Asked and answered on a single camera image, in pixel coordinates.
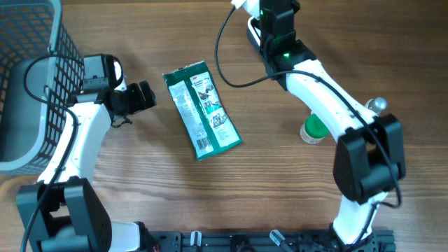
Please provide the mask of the green sponge package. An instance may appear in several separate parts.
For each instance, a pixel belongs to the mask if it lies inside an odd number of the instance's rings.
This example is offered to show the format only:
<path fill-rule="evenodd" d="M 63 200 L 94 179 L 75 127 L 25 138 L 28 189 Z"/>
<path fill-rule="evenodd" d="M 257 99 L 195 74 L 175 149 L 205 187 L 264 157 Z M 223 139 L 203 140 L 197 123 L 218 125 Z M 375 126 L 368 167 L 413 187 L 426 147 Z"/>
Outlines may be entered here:
<path fill-rule="evenodd" d="M 165 73 L 163 78 L 198 160 L 221 154 L 242 143 L 221 103 L 206 62 Z"/>

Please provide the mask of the green lidded cup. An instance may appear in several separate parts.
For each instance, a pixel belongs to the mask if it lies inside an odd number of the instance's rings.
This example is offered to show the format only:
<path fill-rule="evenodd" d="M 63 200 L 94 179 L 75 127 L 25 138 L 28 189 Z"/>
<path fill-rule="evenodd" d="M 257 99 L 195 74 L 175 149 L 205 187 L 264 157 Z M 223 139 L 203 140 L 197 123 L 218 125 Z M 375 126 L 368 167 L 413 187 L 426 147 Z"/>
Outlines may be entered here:
<path fill-rule="evenodd" d="M 330 131 L 319 117 L 313 113 L 300 128 L 300 136 L 308 144 L 317 144 L 329 135 Z"/>

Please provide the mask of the yellow dish soap bottle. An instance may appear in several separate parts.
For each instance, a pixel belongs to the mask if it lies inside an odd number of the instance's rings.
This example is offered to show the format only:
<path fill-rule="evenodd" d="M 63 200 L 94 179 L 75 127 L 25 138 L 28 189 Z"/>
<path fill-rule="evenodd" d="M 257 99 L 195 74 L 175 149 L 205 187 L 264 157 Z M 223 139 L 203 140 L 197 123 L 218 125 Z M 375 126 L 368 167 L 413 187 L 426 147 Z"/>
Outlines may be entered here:
<path fill-rule="evenodd" d="M 372 98 L 367 101 L 365 108 L 379 115 L 387 107 L 387 101 L 383 97 Z"/>

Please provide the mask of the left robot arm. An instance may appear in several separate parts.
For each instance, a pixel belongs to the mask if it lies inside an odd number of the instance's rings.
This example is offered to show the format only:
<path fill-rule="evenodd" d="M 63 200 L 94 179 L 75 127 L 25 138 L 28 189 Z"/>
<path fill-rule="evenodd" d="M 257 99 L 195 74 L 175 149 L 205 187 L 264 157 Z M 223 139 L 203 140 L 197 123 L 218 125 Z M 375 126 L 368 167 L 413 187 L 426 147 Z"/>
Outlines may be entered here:
<path fill-rule="evenodd" d="M 112 55 L 66 57 L 84 71 L 80 88 L 64 101 L 44 87 L 39 101 L 66 115 L 52 159 L 34 185 L 22 186 L 17 208 L 24 224 L 21 251 L 160 251 L 161 245 L 139 221 L 111 221 L 92 188 L 102 141 L 115 121 L 156 105 L 146 81 L 125 84 L 123 66 Z"/>

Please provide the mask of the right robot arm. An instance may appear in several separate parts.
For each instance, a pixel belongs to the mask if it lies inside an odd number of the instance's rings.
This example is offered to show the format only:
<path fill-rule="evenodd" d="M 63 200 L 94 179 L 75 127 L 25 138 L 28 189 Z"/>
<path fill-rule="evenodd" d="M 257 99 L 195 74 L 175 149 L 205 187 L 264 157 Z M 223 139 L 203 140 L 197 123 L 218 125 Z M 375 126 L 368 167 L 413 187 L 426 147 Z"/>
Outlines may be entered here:
<path fill-rule="evenodd" d="M 343 251 L 372 240 L 371 224 L 406 175 L 402 125 L 344 91 L 315 54 L 296 38 L 297 1 L 260 1 L 258 50 L 267 73 L 301 99 L 337 142 L 333 177 L 342 193 L 332 232 Z"/>

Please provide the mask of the white barcode scanner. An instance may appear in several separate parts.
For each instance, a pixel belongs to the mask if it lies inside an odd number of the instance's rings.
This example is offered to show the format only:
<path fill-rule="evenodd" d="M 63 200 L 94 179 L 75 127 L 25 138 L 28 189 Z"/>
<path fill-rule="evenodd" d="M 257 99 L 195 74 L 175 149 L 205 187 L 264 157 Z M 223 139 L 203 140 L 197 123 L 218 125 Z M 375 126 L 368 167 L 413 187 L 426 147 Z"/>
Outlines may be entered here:
<path fill-rule="evenodd" d="M 262 58 L 266 58 L 265 49 L 267 45 L 267 37 L 263 35 L 260 29 L 260 21 L 256 17 L 250 17 L 247 21 L 246 35 L 250 44 L 258 52 Z"/>

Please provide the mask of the grey plastic mesh basket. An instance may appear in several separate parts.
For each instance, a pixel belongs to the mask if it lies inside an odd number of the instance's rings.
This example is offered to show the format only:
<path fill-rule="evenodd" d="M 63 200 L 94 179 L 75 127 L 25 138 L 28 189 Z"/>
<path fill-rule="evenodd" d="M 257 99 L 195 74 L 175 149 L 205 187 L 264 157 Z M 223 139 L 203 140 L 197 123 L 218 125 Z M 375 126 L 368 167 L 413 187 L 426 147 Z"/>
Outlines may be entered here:
<path fill-rule="evenodd" d="M 82 56 L 60 1 L 1 2 L 1 173 L 40 174 L 64 128 L 63 104 L 79 89 Z"/>

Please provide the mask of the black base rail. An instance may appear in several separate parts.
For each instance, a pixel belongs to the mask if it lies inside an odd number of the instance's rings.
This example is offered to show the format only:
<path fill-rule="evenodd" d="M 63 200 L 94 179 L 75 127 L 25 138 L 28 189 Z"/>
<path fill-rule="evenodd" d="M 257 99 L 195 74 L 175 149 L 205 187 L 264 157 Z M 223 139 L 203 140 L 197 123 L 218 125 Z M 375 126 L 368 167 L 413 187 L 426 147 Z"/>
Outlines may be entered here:
<path fill-rule="evenodd" d="M 299 232 L 150 232 L 157 244 L 151 251 L 350 251 L 328 230 Z"/>

